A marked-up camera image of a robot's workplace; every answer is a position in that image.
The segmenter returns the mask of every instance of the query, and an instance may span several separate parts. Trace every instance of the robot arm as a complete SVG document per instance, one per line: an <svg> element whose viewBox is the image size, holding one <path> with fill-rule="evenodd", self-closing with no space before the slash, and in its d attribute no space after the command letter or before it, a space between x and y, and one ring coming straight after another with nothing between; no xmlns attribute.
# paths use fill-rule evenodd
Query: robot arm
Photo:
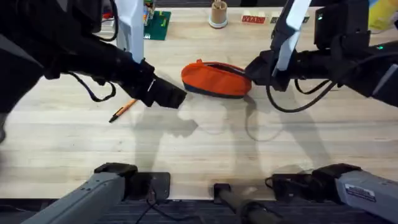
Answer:
<svg viewBox="0 0 398 224"><path fill-rule="evenodd" d="M301 197L347 204L398 223L398 183L348 164L333 164L311 174L274 174L269 178L277 200Z"/></svg>
<svg viewBox="0 0 398 224"><path fill-rule="evenodd" d="M0 55L8 65L1 69L1 79L3 85L12 85L5 94L18 93L18 97L0 112L10 112L41 75L55 79L67 72L91 76L102 84L117 83L147 106L157 102L164 107L179 107L186 95L183 90L157 77L154 67L145 60L135 62L129 52L93 35L101 25L101 2L10 0L2 3L5 13L0 15ZM18 74L12 72L16 67Z"/></svg>
<svg viewBox="0 0 398 224"><path fill-rule="evenodd" d="M340 1L318 9L314 43L319 50L296 52L300 22L308 5L309 1L287 1L272 33L271 49L261 52L246 67L246 76L257 85L265 85L270 102L287 113L309 108L336 85L398 106L398 41L369 46L368 1ZM329 85L309 104L284 109L273 100L271 86L286 91L290 79L297 83L314 78L329 80Z"/></svg>
<svg viewBox="0 0 398 224"><path fill-rule="evenodd" d="M111 207L126 199L137 167L107 163L94 170L83 185L57 200L23 224L96 223Z"/></svg>

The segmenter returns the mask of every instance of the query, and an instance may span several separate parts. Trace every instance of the orange pencil case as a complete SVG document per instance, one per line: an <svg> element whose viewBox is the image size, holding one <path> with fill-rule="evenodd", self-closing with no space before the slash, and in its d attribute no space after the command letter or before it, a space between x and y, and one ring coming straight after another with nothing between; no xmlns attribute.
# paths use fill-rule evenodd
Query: orange pencil case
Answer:
<svg viewBox="0 0 398 224"><path fill-rule="evenodd" d="M187 65L181 71L187 91L221 98L238 99L251 89L251 80L244 77L244 70L220 62L202 62Z"/></svg>

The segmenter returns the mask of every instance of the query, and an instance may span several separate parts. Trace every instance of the yellow object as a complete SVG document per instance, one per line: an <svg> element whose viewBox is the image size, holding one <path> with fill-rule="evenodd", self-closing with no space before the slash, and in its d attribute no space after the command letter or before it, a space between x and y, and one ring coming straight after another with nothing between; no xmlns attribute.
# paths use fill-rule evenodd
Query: yellow object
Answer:
<svg viewBox="0 0 398 224"><path fill-rule="evenodd" d="M379 33L390 29L398 11L398 0L378 0L369 9L369 29Z"/></svg>

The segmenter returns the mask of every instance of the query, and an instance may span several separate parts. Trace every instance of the black cable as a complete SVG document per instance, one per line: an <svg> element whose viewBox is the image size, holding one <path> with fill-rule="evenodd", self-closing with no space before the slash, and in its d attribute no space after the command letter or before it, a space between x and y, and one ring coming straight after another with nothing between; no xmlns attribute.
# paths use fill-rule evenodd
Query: black cable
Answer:
<svg viewBox="0 0 398 224"><path fill-rule="evenodd" d="M337 81L332 81L317 97L315 97L311 102L307 103L304 106L301 106L299 108L295 108L295 109L285 109L280 107L275 101L274 98L272 97L271 94L271 86L270 84L266 85L266 92L267 92L267 97L269 99L269 102L271 103L272 106L274 106L274 108L276 108L277 110L281 111L281 112L285 112L285 113L296 113L296 112L300 112L303 111L309 107L311 107L312 105L314 105L315 103L317 103L318 101L320 101L335 85L337 85L338 82L342 81L342 79L346 78L346 76L349 74L350 71L354 70L355 68L360 67L361 65L368 63L372 60L376 60L376 59L380 59L380 58L384 58L384 57L391 57L391 56L398 56L398 52L393 52L393 53L385 53L385 54L379 54L379 55L373 55L370 56L364 60L359 61L358 63L350 66L349 68L347 68L347 70L345 70L336 80Z"/></svg>
<svg viewBox="0 0 398 224"><path fill-rule="evenodd" d="M107 39L104 37L99 37L97 35L94 35L95 37L99 38L99 40L105 41L105 42L110 42L116 40L119 34L119 14L118 14L118 7L115 3L114 0L109 0L112 5L112 11L113 11L113 17L114 17L114 34L111 38Z"/></svg>
<svg viewBox="0 0 398 224"><path fill-rule="evenodd" d="M299 91L300 93L303 93L304 95L310 95L310 94L315 93L316 91L320 90L320 89L321 89L323 86L325 86L328 82L330 82L330 80L325 80L325 81L321 82L319 85L317 85L315 88L313 88L312 90L306 91L306 92L304 92L304 91L301 89L298 79L295 79L295 80L294 80L294 85L296 86L297 91Z"/></svg>
<svg viewBox="0 0 398 224"><path fill-rule="evenodd" d="M169 214L166 214L161 209L155 207L155 205L158 202L156 202L154 204L149 203L149 200L146 200L146 202L147 202L148 206L152 207L152 209L155 210L159 215L162 215L163 217L168 218L169 220L173 220L175 222L183 222L183 221L187 221L187 220L195 220L195 219L197 219L197 220L200 221L200 223L205 224L204 219L201 216L199 216L199 215L189 215L189 216L186 216L186 217L178 217L177 218L177 217L173 217L173 216L171 216Z"/></svg>
<svg viewBox="0 0 398 224"><path fill-rule="evenodd" d="M15 207L13 205L0 205L0 207L12 208L14 210L17 210L18 212L34 212L34 211L30 211L30 210L27 210L24 208Z"/></svg>
<svg viewBox="0 0 398 224"><path fill-rule="evenodd" d="M272 186L268 184L268 181L269 181L269 180L272 180L272 177L267 177L266 180L265 180L264 182L266 183L266 186L267 186L269 189L273 189Z"/></svg>
<svg viewBox="0 0 398 224"><path fill-rule="evenodd" d="M139 224L139 222L144 218L144 216L149 212L154 207L155 204L148 206L145 211L140 215L140 217L137 219L136 224Z"/></svg>
<svg viewBox="0 0 398 224"><path fill-rule="evenodd" d="M114 97L114 96L116 95L116 87L113 85L113 83L108 82L108 83L111 85L111 87L112 87L112 92L111 92L111 94L109 94L108 96L105 96L103 99L99 99L99 98L92 92L92 90L88 87L88 85L87 85L78 75L76 75L76 74L73 73L73 72L67 72L67 74L69 74L69 75L75 77L76 80L77 80L81 85L83 85L83 87L87 90L89 96L91 97L91 99L92 99L94 102L97 102L97 103L103 102L103 101L106 101L106 100L108 100L108 99L110 99L110 98L112 98L112 97Z"/></svg>

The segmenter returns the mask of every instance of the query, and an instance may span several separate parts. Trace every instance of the light wood tabletop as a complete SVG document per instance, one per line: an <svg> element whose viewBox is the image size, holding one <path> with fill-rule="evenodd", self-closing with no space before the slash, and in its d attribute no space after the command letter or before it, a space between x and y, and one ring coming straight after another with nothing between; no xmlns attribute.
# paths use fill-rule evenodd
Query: light wood tabletop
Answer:
<svg viewBox="0 0 398 224"><path fill-rule="evenodd" d="M273 26L243 24L241 8L228 9L229 24L220 30L208 24L210 8L163 10L172 11L167 39L146 40L145 57L158 76L181 88L181 69L196 59L244 68L269 49ZM396 40L397 34L389 30L371 42ZM312 16L297 50L313 49ZM109 86L84 80L100 96L110 92ZM302 82L303 88L318 82ZM289 108L313 98L293 86L274 94ZM0 145L0 198L62 197L105 162L170 172L170 198L211 198L215 182L228 182L250 197L272 198L264 185L271 174L339 162L398 180L398 108L346 87L296 114L276 111L265 88L253 85L243 100L189 93L179 110L138 102L109 124L129 100L118 88L116 97L95 103L69 75L39 81L8 117L7 139Z"/></svg>

